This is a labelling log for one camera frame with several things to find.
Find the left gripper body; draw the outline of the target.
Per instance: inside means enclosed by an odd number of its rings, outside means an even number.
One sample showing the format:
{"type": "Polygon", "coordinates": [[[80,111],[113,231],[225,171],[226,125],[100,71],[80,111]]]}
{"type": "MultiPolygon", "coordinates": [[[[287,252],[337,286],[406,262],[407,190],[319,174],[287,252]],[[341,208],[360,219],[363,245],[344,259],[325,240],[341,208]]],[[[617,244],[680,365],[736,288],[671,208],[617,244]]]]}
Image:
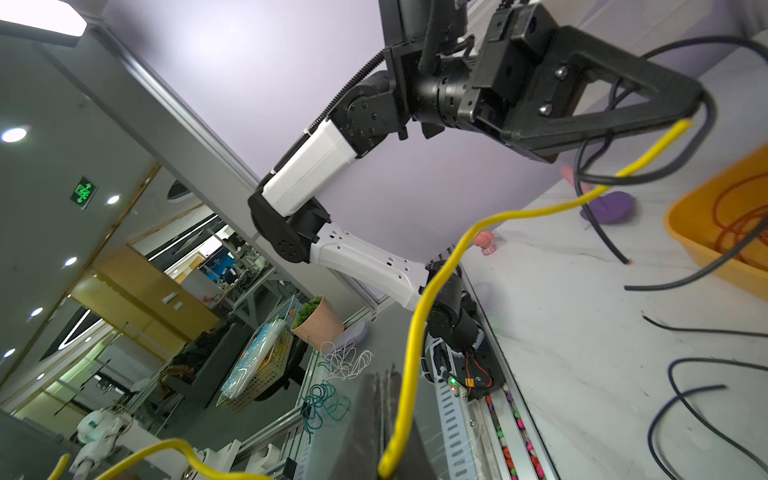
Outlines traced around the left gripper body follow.
{"type": "Polygon", "coordinates": [[[477,54],[466,45],[430,59],[413,80],[413,119],[424,137],[458,129],[501,141],[557,29],[543,5],[504,1],[477,54]]]}

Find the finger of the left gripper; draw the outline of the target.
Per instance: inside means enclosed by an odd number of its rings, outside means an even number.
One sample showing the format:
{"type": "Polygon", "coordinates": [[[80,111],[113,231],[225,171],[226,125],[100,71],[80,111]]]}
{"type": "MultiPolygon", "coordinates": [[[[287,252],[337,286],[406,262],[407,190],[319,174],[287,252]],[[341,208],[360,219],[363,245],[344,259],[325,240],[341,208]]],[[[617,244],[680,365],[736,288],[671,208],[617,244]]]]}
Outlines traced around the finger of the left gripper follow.
{"type": "Polygon", "coordinates": [[[501,140],[528,159],[553,163],[561,153],[578,148],[584,140],[590,143],[609,136],[638,135],[669,127],[675,122],[675,118],[629,120],[617,116],[600,116],[597,120],[540,118],[532,124],[503,130],[501,140]]]}
{"type": "Polygon", "coordinates": [[[694,79],[573,27],[560,27],[515,107],[515,133],[598,135],[661,128],[691,115],[702,94],[694,79]],[[586,85],[594,81],[633,87],[645,100],[577,115],[586,85]]]}

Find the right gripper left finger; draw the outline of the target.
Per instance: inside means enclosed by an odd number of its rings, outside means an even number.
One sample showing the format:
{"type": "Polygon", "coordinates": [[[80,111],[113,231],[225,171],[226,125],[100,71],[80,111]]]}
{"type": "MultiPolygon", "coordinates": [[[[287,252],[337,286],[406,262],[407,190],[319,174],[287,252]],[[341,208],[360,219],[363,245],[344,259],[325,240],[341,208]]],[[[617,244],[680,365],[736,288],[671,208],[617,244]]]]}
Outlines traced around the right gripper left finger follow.
{"type": "Polygon", "coordinates": [[[363,376],[353,405],[339,455],[330,479],[378,479],[378,464],[383,441],[382,380],[379,374],[363,376]]]}

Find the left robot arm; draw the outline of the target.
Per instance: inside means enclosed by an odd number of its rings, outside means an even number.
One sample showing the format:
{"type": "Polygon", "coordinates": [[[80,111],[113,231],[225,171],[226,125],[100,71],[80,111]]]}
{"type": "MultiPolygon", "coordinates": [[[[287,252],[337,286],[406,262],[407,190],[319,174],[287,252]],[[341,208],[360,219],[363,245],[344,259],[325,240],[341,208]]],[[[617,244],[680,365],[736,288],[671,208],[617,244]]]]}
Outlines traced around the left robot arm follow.
{"type": "MultiPolygon", "coordinates": [[[[265,167],[332,87],[383,43],[375,1],[253,1],[243,15],[264,75],[254,162],[265,167]]],[[[556,19],[633,53],[707,30],[722,1],[552,1],[556,19]]],[[[556,168],[490,138],[448,129],[433,139],[395,137],[321,183],[315,197],[338,225],[410,260],[424,261],[483,217],[519,209],[558,182],[556,168]]],[[[593,248],[572,213],[512,223],[499,254],[471,256],[471,279],[504,326],[531,308],[552,325],[623,312],[632,300],[620,267],[593,248]]]]}

